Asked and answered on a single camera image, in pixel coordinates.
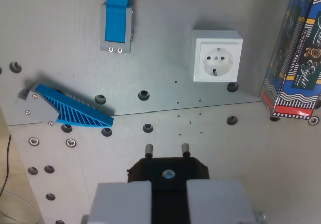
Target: patterned box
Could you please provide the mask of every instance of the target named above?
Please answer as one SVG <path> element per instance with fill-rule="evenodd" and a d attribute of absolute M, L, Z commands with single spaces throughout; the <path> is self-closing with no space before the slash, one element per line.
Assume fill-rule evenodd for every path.
<path fill-rule="evenodd" d="M 321 93 L 321 0 L 290 0 L 260 94 L 274 116 L 310 119 Z"/>

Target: electrical socket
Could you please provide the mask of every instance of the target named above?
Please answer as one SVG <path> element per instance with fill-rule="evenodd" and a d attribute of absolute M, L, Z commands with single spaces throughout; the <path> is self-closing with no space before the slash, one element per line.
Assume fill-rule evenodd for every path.
<path fill-rule="evenodd" d="M 193 30 L 193 81 L 236 82 L 242 45 L 243 39 L 237 31 Z"/>

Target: gray bracket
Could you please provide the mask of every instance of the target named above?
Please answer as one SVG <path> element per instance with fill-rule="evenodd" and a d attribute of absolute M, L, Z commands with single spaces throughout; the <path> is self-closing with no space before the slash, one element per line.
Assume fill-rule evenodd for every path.
<path fill-rule="evenodd" d="M 19 92 L 16 109 L 28 123 L 54 123 L 59 111 L 54 108 L 40 93 L 36 91 L 38 84 L 30 90 L 23 89 Z"/>
<path fill-rule="evenodd" d="M 126 39 L 125 43 L 108 42 L 106 41 L 106 2 L 100 8 L 100 49 L 113 53 L 130 53 L 131 42 L 133 37 L 133 9 L 127 7 L 126 9 Z"/>

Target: blue plastic part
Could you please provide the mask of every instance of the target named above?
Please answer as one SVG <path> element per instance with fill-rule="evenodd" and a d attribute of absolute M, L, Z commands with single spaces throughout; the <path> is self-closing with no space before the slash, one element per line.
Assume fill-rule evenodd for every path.
<path fill-rule="evenodd" d="M 114 118 L 40 84 L 36 91 L 59 112 L 57 122 L 86 127 L 111 127 Z"/>
<path fill-rule="evenodd" d="M 129 0 L 107 0 L 106 4 L 106 41 L 126 41 L 126 9 Z"/>

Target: perforated metal sheet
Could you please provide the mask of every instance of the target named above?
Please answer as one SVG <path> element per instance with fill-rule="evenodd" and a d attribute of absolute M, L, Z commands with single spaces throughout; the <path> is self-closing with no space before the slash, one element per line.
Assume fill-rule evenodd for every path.
<path fill-rule="evenodd" d="M 236 125 L 226 123 L 230 115 L 237 116 Z M 146 123 L 153 132 L 142 130 Z M 170 157 L 181 156 L 184 142 L 209 167 L 211 179 L 240 179 L 269 224 L 313 224 L 321 218 L 320 128 L 304 120 L 272 122 L 263 104 L 249 103 L 116 116 L 110 137 L 101 129 L 74 127 L 65 133 L 60 125 L 46 124 L 9 130 L 25 169 L 39 171 L 27 176 L 48 224 L 59 219 L 79 224 L 90 213 L 97 184 L 126 182 L 126 170 L 144 157 L 146 144 L 154 145 L 155 157 Z M 39 145 L 31 146 L 29 137 L 37 137 Z M 68 138 L 76 147 L 67 147 Z M 46 173 L 46 165 L 55 172 Z M 46 200 L 48 193 L 56 199 Z"/>
<path fill-rule="evenodd" d="M 28 123 L 15 110 L 18 92 L 44 80 L 111 115 L 258 100 L 289 0 L 132 0 L 130 54 L 100 50 L 100 6 L 106 0 L 0 0 L 0 106 L 8 125 Z M 227 83 L 194 83 L 192 29 L 234 29 L 244 38 L 236 93 Z M 14 74 L 9 63 L 22 72 Z M 141 90 L 150 99 L 138 99 Z"/>

